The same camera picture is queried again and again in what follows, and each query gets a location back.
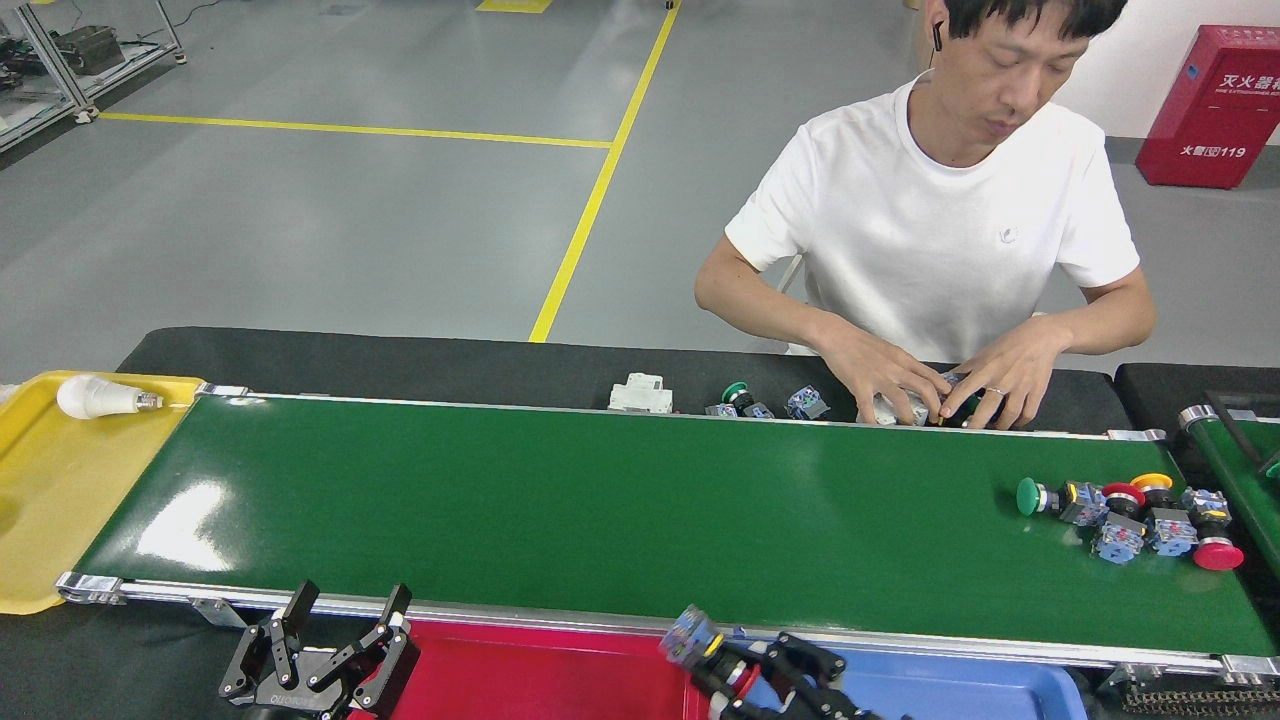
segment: metal shelf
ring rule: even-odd
[[[13,3],[5,3],[0,5],[0,9],[13,5]],[[0,123],[0,152],[67,117],[74,117],[79,124],[92,122],[99,114],[97,106],[93,104],[96,99],[136,77],[170,53],[178,64],[186,63],[186,53],[173,23],[169,22],[164,4],[161,0],[155,0],[155,5],[164,20],[168,41],[122,44],[120,51],[124,55],[124,61],[92,76],[77,76],[72,72],[29,4],[14,6],[13,15],[6,15],[5,20],[12,18],[14,24],[22,29],[22,35],[40,55],[49,74],[27,76],[20,87],[0,92],[0,120],[3,120]],[[5,22],[5,26],[13,29],[10,22]]]

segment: yellow floor line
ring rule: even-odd
[[[484,0],[476,5],[481,13],[538,13],[541,14],[552,0]]]
[[[586,201],[582,217],[577,220],[577,229],[573,231],[573,238],[568,243],[568,250],[564,251],[559,270],[556,272],[556,279],[552,281],[547,300],[543,301],[543,309],[538,313],[534,329],[529,333],[529,342],[547,342],[547,336],[552,332],[552,324],[556,323],[556,314],[559,313],[564,292],[568,290],[570,281],[573,279],[573,270],[577,269],[577,261],[582,258],[582,249],[586,247],[586,238],[591,234],[595,217],[600,213],[604,193],[609,190],[609,182],[613,179],[613,170],[618,165],[618,158],[622,156],[622,149],[627,145],[631,126],[635,124],[636,115],[640,113],[640,104],[644,101],[645,92],[649,90],[649,82],[658,68],[662,50],[667,46],[667,37],[671,35],[671,28],[676,24],[676,13],[680,12],[680,5],[681,1],[676,0],[675,9],[667,12],[667,19],[663,20],[662,29],[658,32],[658,40],[654,41],[653,50],[649,53],[649,61],[645,63],[644,72],[640,73],[640,82],[636,83],[635,92],[631,94],[631,102],[627,105],[627,111],[622,115],[622,124],[618,126],[618,133],[613,137],[613,142],[609,146],[604,167],[600,168],[600,174],[595,178],[595,187],[591,188],[591,196]]]
[[[366,126],[326,126],[317,123],[279,123],[274,120],[242,120],[233,118],[188,118],[183,115],[140,115],[134,113],[102,113],[109,120],[134,120],[143,123],[178,123],[192,126],[221,126],[239,128],[296,129],[310,132],[343,132],[351,135],[392,135],[399,137],[438,137],[447,140],[483,140],[489,142],[518,142],[525,145],[556,145],[559,147],[612,149],[612,142],[602,140],[573,140],[567,137],[535,137],[527,135],[493,135],[484,132],[454,132],[445,129],[380,128]]]

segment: gray floor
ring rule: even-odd
[[[189,64],[104,109],[612,141],[662,1],[477,3],[224,0],[179,29]],[[175,20],[195,4],[166,1]],[[148,3],[79,5],[81,24],[156,26]],[[914,74],[913,19],[890,0],[689,0],[549,340],[774,350],[698,310],[694,273],[797,124]],[[526,340],[607,155],[118,119],[37,143],[0,158],[0,382],[111,369],[168,325]],[[1115,174],[1161,323],[1060,365],[1275,365],[1280,152],[1224,192],[1151,187],[1132,146]],[[1078,302],[1057,279],[1042,309]]]

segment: light bulb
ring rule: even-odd
[[[164,398],[154,392],[83,373],[68,378],[58,388],[58,406],[72,418],[88,420],[102,415],[156,410],[164,406]]]

